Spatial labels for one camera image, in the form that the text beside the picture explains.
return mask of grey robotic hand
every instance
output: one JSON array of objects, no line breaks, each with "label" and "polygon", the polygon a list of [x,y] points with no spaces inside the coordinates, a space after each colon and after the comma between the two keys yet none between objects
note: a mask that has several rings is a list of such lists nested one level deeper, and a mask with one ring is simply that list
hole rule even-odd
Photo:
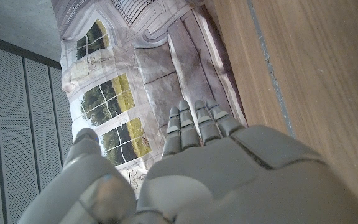
[{"label": "grey robotic hand", "polygon": [[264,126],[244,128],[219,105],[170,110],[161,161],[136,204],[125,178],[83,129],[62,173],[19,223],[358,223],[358,199],[319,154]]}]

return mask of printed window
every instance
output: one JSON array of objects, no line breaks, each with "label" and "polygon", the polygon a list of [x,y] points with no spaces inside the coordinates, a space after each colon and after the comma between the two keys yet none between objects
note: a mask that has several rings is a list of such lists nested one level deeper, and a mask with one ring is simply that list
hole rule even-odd
[{"label": "printed window", "polygon": [[151,152],[139,118],[109,131],[101,136],[101,145],[106,159],[114,166],[129,162]]},{"label": "printed window", "polygon": [[77,60],[100,49],[109,47],[109,36],[102,22],[97,19],[91,29],[77,41]]},{"label": "printed window", "polygon": [[135,107],[126,74],[87,91],[81,100],[81,114],[93,126],[99,126]]}]

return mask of wooden table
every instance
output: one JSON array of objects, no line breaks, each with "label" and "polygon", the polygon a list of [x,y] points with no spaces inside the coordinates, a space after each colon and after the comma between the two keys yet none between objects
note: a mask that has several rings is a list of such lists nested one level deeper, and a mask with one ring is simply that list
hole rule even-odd
[{"label": "wooden table", "polygon": [[358,196],[358,0],[213,2],[248,124],[293,133]]}]

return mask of window pane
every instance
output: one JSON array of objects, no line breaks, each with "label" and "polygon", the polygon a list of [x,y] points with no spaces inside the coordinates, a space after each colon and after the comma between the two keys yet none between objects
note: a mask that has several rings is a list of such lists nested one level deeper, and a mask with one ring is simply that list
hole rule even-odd
[{"label": "window pane", "polygon": [[115,118],[117,115],[121,114],[121,109],[119,107],[117,98],[109,100],[107,102],[107,106],[108,106],[111,116],[113,118]]},{"label": "window pane", "polygon": [[80,48],[77,49],[77,55],[76,55],[77,60],[83,58],[85,55],[86,55],[86,48],[85,48],[85,46],[84,46],[84,47],[80,47]]},{"label": "window pane", "polygon": [[122,145],[122,153],[127,162],[137,158],[134,147],[131,142]]},{"label": "window pane", "polygon": [[133,140],[132,145],[134,147],[137,157],[142,157],[152,151],[146,136],[142,136]]},{"label": "window pane", "polygon": [[104,49],[104,48],[105,47],[104,47],[103,39],[99,39],[95,43],[90,44],[88,46],[88,54],[91,54],[92,52],[95,52],[97,50]]},{"label": "window pane", "polygon": [[84,93],[84,97],[81,101],[81,105],[86,112],[97,107],[104,102],[102,93],[100,92],[99,86],[94,87],[93,89]]},{"label": "window pane", "polygon": [[111,119],[105,103],[86,113],[92,125],[99,126]]},{"label": "window pane", "polygon": [[102,135],[101,144],[103,145],[105,151],[119,146],[117,130],[113,129],[108,133]]},{"label": "window pane", "polygon": [[117,128],[119,137],[121,138],[121,142],[128,142],[131,140],[131,137],[129,136],[129,132],[127,129],[127,124],[123,124],[122,126]]},{"label": "window pane", "polygon": [[102,89],[104,97],[106,97],[106,100],[111,99],[116,96],[116,91],[112,87],[112,80],[101,84],[100,88]]},{"label": "window pane", "polygon": [[106,152],[106,159],[109,160],[114,166],[118,166],[125,162],[122,158],[120,147]]}]

